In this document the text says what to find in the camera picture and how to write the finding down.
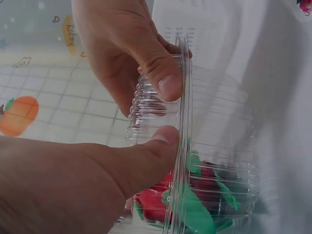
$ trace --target skin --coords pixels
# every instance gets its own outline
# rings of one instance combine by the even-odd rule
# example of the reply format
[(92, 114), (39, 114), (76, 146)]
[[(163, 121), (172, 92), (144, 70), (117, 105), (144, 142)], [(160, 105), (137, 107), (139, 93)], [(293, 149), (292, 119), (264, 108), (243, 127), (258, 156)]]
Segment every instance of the skin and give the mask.
[[(179, 53), (157, 30), (143, 0), (72, 0), (89, 62), (127, 115), (141, 65), (165, 100), (181, 95)], [(0, 136), (0, 232), (103, 234), (126, 199), (172, 169), (178, 132), (160, 128), (129, 148), (60, 144)]]

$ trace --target red object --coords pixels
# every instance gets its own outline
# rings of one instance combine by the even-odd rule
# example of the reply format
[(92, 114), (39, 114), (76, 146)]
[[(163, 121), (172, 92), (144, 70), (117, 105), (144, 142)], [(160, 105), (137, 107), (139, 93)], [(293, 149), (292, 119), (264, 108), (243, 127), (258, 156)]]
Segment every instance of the red object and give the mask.
[(312, 11), (312, 0), (301, 0), (300, 9), (307, 15), (310, 15)]
[(164, 192), (169, 189), (170, 182), (172, 181), (172, 174), (168, 174), (161, 182), (151, 187), (151, 189), (154, 189), (159, 192)]
[(190, 185), (192, 191), (199, 198), (208, 211), (218, 209), (221, 193), (216, 182), (215, 172), (211, 168), (213, 164), (208, 162), (201, 163), (204, 167), (200, 170), (200, 176), (192, 174)]
[(146, 189), (137, 195), (136, 200), (143, 208), (145, 219), (164, 222), (167, 205), (162, 203), (162, 192)]
[[(215, 172), (211, 168), (213, 164), (202, 162), (201, 165), (203, 167), (201, 167), (200, 175), (190, 173), (190, 186), (207, 210), (218, 210), (221, 193), (215, 181)], [(169, 189), (172, 177), (172, 173), (168, 174), (161, 182), (136, 196), (145, 219), (164, 222), (167, 205), (162, 202), (162, 195)]]

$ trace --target clear plastic container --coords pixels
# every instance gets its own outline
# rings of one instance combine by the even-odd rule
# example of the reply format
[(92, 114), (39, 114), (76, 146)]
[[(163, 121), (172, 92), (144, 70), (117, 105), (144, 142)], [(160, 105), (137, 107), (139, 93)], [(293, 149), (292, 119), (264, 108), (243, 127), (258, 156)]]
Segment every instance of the clear plastic container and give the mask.
[(177, 37), (174, 57), (183, 95), (163, 101), (141, 74), (129, 115), (125, 145), (147, 142), (161, 126), (179, 129), (174, 169), (128, 200), (111, 233), (245, 234), (256, 202), (253, 115), (237, 81), (192, 67), (188, 39)]

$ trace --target white cloth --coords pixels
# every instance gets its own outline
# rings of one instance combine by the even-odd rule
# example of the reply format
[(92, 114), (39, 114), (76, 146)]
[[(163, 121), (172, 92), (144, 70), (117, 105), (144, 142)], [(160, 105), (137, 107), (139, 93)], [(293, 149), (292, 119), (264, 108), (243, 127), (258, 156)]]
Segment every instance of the white cloth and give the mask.
[(260, 168), (251, 234), (312, 232), (312, 21), (301, 22), (282, 1), (156, 0), (153, 12), (165, 36), (179, 26), (201, 30), (195, 64), (226, 70), (250, 95)]

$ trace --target green plastic leaf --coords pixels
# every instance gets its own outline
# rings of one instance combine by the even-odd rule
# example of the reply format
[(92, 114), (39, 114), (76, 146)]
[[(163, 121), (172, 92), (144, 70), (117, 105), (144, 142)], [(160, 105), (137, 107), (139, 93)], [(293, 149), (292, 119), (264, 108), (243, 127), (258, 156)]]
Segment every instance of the green plastic leaf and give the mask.
[(4, 110), (5, 110), (5, 111), (10, 110), (10, 108), (11, 108), (13, 102), (14, 102), (14, 98), (12, 98), (11, 100), (9, 100), (8, 103), (5, 105)]
[(136, 207), (136, 211), (141, 220), (144, 220), (143, 209), (140, 203), (134, 201), (134, 207)]
[[(217, 179), (220, 178), (220, 176), (218, 175), (218, 173), (214, 170), (214, 174), (215, 177)], [(227, 203), (229, 204), (230, 207), (234, 208), (236, 211), (240, 211), (240, 203), (239, 201), (232, 195), (230, 189), (223, 184), (222, 182), (216, 180), (218, 186), (220, 187), (220, 189), (222, 190), (221, 194), (223, 196), (223, 198), (227, 201)]]
[(161, 202), (165, 205), (168, 205), (168, 196), (169, 196), (169, 190), (164, 191), (162, 194)]
[(179, 214), (185, 218), (185, 226), (194, 234), (216, 234), (215, 223), (210, 212), (204, 207), (192, 189), (187, 189), (187, 199), (183, 199), (186, 206), (185, 213)]
[(225, 219), (225, 220), (221, 220), (221, 221), (217, 221), (214, 223), (216, 226), (216, 232), (220, 232), (224, 229), (229, 228), (230, 226), (233, 225), (233, 220), (231, 219)]
[(189, 160), (187, 162), (187, 169), (196, 175), (200, 175), (200, 158), (198, 151), (189, 152)]

